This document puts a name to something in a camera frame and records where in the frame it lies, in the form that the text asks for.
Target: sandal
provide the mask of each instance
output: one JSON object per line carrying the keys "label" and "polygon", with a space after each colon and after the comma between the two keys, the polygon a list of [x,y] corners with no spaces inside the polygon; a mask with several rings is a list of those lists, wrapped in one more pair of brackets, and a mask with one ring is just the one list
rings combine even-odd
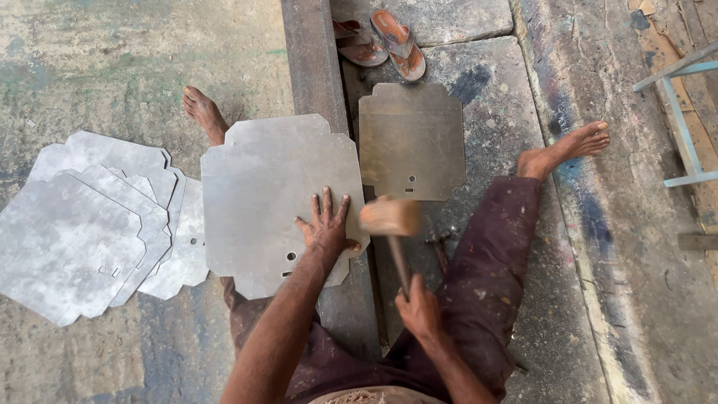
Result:
{"label": "sandal", "polygon": [[332,18],[332,24],[337,50],[352,63],[363,68],[375,68],[389,58],[389,52],[373,43],[369,33],[363,31],[361,25],[353,19],[338,22]]}
{"label": "sandal", "polygon": [[371,14],[371,26],[384,40],[396,71],[408,81],[419,80],[426,72],[426,61],[409,27],[400,25],[385,9]]}

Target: hammer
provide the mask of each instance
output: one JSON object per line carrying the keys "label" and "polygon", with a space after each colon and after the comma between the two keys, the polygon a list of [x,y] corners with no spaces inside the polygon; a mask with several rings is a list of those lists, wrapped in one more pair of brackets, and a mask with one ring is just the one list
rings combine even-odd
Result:
{"label": "hammer", "polygon": [[376,236],[386,236],[396,271],[401,281],[401,291],[409,299],[411,269],[406,263],[399,237],[411,237],[421,227],[421,207],[418,201],[410,199],[390,199],[380,196],[367,203],[359,212],[359,226]]}
{"label": "hammer", "polygon": [[434,253],[437,255],[439,267],[441,268],[444,276],[446,276],[447,272],[449,272],[449,259],[447,258],[447,253],[444,249],[444,241],[449,237],[451,237],[451,233],[449,233],[448,230],[444,230],[440,234],[432,234],[431,237],[424,241],[434,247]]}

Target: cut metal plate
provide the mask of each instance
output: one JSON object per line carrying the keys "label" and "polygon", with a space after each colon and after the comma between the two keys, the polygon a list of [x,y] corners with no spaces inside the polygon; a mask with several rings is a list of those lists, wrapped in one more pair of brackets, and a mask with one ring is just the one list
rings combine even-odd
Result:
{"label": "cut metal plate", "polygon": [[172,250],[174,249],[175,237],[177,232],[177,221],[180,219],[180,209],[182,209],[182,199],[185,197],[185,188],[187,186],[187,177],[182,173],[182,170],[175,167],[167,167],[168,171],[172,171],[177,176],[177,185],[174,187],[172,198],[169,200],[167,206],[167,213],[169,214],[169,233],[172,235],[172,246],[162,256],[159,261],[160,264],[169,260],[172,256]]}
{"label": "cut metal plate", "polygon": [[157,275],[148,277],[139,291],[161,299],[178,294],[182,285],[196,286],[207,279],[205,263],[204,208],[202,183],[187,178],[185,197],[179,212],[172,257],[159,266]]}
{"label": "cut metal plate", "polygon": [[359,100],[359,166],[377,196],[446,201],[466,181],[461,101],[443,84],[379,83]]}
{"label": "cut metal plate", "polygon": [[82,172],[91,165],[114,167],[128,177],[141,175],[149,179],[158,204],[166,209],[177,182],[174,173],[164,169],[166,163],[158,147],[79,131],[65,144],[51,144],[40,150],[27,182],[48,181],[62,170]]}
{"label": "cut metal plate", "polygon": [[291,274],[305,248],[293,218],[311,220],[310,198],[325,185],[335,212],[351,196],[347,238],[362,244],[342,253],[325,286],[339,285],[349,258],[369,244],[358,226],[364,197],[355,144],[319,114],[237,122],[201,163],[208,267],[235,277],[248,299],[274,295]]}
{"label": "cut metal plate", "polygon": [[167,225],[167,211],[101,165],[91,165],[82,173],[74,170],[63,172],[119,203],[140,218],[142,229],[137,237],[144,242],[146,254],[110,303],[110,307],[122,306],[169,249],[169,237],[162,231]]}
{"label": "cut metal plate", "polygon": [[0,214],[0,293],[58,326],[101,315],[145,253],[139,216],[68,174]]}

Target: hammer head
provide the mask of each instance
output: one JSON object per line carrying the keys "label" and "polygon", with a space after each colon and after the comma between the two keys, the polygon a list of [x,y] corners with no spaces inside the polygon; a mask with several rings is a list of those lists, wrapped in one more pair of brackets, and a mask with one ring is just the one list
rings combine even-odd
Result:
{"label": "hammer head", "polygon": [[380,196],[359,212],[359,227],[378,236],[411,237],[421,228],[421,206],[411,199]]}

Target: maroon trousers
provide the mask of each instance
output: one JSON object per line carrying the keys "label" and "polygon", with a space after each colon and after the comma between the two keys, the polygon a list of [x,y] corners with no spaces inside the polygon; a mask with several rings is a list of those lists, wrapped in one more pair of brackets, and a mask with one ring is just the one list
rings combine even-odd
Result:
{"label": "maroon trousers", "polygon": [[[523,298],[528,250],[539,215],[541,181],[496,177],[449,263],[436,291],[443,326],[463,359],[494,396],[505,397],[504,383],[516,361],[507,349]],[[222,277],[230,327],[239,355],[271,298],[246,300],[234,279]],[[368,363],[349,355],[315,318],[285,403],[308,403],[330,392],[396,385],[451,403],[436,367],[406,329],[386,357]]]}

